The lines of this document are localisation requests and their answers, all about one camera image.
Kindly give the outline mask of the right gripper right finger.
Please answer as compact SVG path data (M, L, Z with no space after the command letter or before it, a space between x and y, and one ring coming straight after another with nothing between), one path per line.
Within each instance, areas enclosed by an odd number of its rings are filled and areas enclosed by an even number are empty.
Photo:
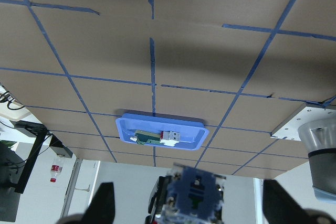
M273 179L265 179L263 182L262 210L270 224L315 223L308 213Z

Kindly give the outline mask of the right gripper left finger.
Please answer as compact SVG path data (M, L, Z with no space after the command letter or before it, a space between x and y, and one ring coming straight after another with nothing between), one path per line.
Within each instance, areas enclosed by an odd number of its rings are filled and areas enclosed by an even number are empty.
M114 184L101 183L83 216L83 222L113 223L115 215Z

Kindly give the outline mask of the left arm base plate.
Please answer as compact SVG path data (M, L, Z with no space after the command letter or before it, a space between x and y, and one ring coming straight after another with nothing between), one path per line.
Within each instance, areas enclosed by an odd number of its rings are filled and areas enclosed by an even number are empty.
M300 141L298 128L302 125L322 119L335 118L335 105L316 105L304 103L282 123L280 123L270 134L272 138Z

